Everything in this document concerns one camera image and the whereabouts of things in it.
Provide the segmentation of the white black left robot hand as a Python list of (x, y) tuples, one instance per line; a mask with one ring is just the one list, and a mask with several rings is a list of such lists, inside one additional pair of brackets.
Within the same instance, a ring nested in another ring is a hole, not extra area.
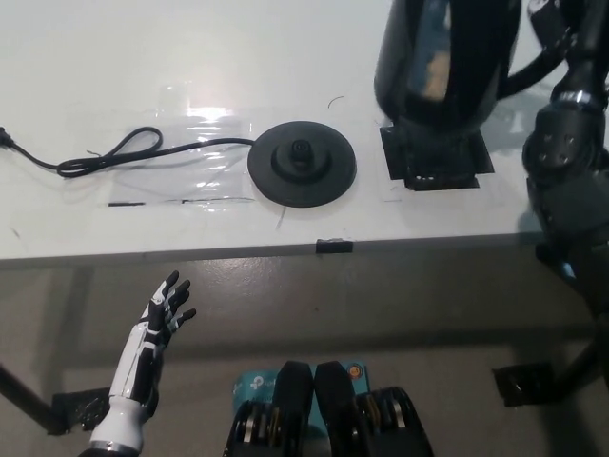
[(190, 282), (180, 282), (174, 270), (154, 291), (132, 327), (115, 370), (109, 396), (152, 407), (158, 401), (158, 384), (164, 352), (183, 324), (196, 315), (194, 308), (182, 310), (189, 298)]

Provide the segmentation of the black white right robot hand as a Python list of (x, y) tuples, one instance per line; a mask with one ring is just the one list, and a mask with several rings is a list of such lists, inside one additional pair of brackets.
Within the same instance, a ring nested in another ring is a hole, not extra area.
[(608, 3), (606, 1), (531, 1), (531, 26), (541, 46), (534, 60), (541, 80), (562, 62), (567, 72), (555, 94), (585, 92), (605, 108), (608, 95)]

